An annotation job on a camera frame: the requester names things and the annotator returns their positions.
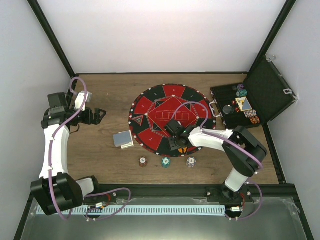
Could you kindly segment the green blue chip stack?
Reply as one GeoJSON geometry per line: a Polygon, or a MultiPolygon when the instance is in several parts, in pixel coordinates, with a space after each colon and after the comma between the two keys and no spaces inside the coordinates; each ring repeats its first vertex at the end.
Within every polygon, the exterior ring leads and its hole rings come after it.
{"type": "Polygon", "coordinates": [[[161,160],[161,166],[162,166],[163,168],[167,169],[167,168],[170,166],[170,164],[171,164],[170,158],[168,158],[168,157],[162,158],[162,160],[161,160]]]}

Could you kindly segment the triangular black dealer button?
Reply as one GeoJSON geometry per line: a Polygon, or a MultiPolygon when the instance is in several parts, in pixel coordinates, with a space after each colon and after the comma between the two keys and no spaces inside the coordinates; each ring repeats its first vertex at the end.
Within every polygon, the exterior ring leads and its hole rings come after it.
{"type": "Polygon", "coordinates": [[[138,125],[142,126],[144,117],[145,117],[144,115],[139,115],[139,116],[133,117],[132,120],[136,122],[138,125]]]}

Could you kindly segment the red black chip stack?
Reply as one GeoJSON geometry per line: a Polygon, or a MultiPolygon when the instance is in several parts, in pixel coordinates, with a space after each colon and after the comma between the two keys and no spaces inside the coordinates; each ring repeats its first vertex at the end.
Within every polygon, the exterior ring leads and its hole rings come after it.
{"type": "Polygon", "coordinates": [[[144,168],[144,167],[146,167],[147,165],[148,165],[147,159],[146,159],[145,157],[141,157],[141,158],[139,159],[139,166],[142,167],[142,168],[144,168]]]}

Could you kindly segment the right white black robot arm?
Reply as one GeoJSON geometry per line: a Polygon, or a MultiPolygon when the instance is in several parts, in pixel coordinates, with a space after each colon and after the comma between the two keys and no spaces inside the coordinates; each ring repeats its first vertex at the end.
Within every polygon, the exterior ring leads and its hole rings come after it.
{"type": "Polygon", "coordinates": [[[241,187],[248,179],[263,169],[267,149],[243,126],[235,129],[213,130],[200,126],[183,127],[179,121],[170,120],[164,127],[169,133],[169,147],[209,148],[224,152],[232,164],[232,170],[221,191],[229,202],[240,196],[241,187]]]}

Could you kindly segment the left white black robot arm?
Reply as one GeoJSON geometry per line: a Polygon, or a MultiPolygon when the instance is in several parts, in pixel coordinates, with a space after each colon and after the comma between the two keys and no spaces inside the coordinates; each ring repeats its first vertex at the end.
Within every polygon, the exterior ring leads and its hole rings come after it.
{"type": "Polygon", "coordinates": [[[72,126],[99,125],[106,116],[100,108],[92,110],[86,107],[92,93],[81,91],[74,105],[69,106],[67,96],[62,93],[48,95],[49,109],[41,121],[45,136],[45,150],[39,179],[30,185],[31,194],[45,215],[51,216],[80,207],[86,197],[97,202],[102,196],[95,176],[79,180],[69,175],[67,151],[72,126]]]}

